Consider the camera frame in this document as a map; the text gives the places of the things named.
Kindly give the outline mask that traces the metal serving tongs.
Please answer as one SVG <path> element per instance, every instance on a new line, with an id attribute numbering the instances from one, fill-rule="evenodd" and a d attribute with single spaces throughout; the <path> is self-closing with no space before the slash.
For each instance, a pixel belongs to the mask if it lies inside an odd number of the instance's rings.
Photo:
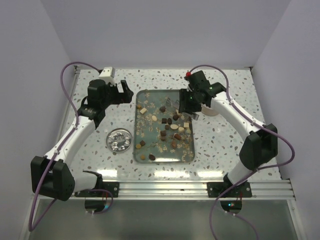
<path id="1" fill-rule="evenodd" d="M 168 106 L 168 107 L 173 107 L 175 108 L 176 110 L 179 110 L 179 107 L 180 107 L 180 101 L 179 100 L 171 100 L 169 97 L 166 99 L 165 101 L 165 105 Z M 199 115 L 195 112 L 192 112 L 192 111 L 189 111 L 189 110 L 184 110 L 182 112 L 184 115 L 190 117 L 192 120 L 195 120 L 197 121 L 199 119 Z"/>

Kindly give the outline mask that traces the milk rectangular chocolate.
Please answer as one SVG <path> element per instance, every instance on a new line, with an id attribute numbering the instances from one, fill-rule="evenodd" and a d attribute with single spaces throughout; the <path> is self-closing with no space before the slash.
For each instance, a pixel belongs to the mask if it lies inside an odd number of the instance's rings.
<path id="1" fill-rule="evenodd" d="M 180 140 L 181 140 L 181 138 L 182 138 L 182 136 L 181 136 L 181 135 L 179 135 L 179 134 L 175 134 L 175 135 L 174 135 L 174 138 L 180 141 Z"/>

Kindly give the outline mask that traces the milk round chocolate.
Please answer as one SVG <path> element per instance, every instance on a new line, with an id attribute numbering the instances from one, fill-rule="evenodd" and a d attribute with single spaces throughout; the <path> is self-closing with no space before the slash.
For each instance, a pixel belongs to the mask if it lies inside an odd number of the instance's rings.
<path id="1" fill-rule="evenodd" d="M 175 149 L 177 147 L 177 143 L 174 140 L 171 142 L 171 147 L 173 149 Z"/>

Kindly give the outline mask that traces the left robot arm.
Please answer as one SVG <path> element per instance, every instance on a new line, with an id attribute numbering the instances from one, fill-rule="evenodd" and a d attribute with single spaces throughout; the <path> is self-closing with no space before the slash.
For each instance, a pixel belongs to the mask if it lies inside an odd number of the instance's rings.
<path id="1" fill-rule="evenodd" d="M 126 80 L 121 80 L 123 91 L 116 84 L 102 79 L 92 80 L 87 96 L 81 101 L 75 119 L 57 144 L 44 156 L 35 156 L 31 163 L 31 184 L 33 193 L 60 201 L 67 201 L 73 193 L 87 191 L 92 196 L 103 193 L 102 175 L 83 171 L 73 176 L 70 165 L 86 139 L 98 128 L 111 105 L 129 104 L 133 91 Z"/>

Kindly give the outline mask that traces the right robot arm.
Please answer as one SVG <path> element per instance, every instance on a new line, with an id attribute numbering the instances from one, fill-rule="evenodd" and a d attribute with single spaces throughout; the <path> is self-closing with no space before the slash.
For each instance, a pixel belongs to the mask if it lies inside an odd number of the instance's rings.
<path id="1" fill-rule="evenodd" d="M 241 190 L 245 177 L 278 154 L 277 128 L 265 125 L 248 114 L 229 94 L 228 87 L 210 83 L 203 71 L 187 72 L 187 88 L 179 91 L 180 113 L 195 114 L 206 106 L 224 117 L 241 136 L 243 145 L 239 162 L 223 178 L 220 189 L 227 196 L 235 196 Z"/>

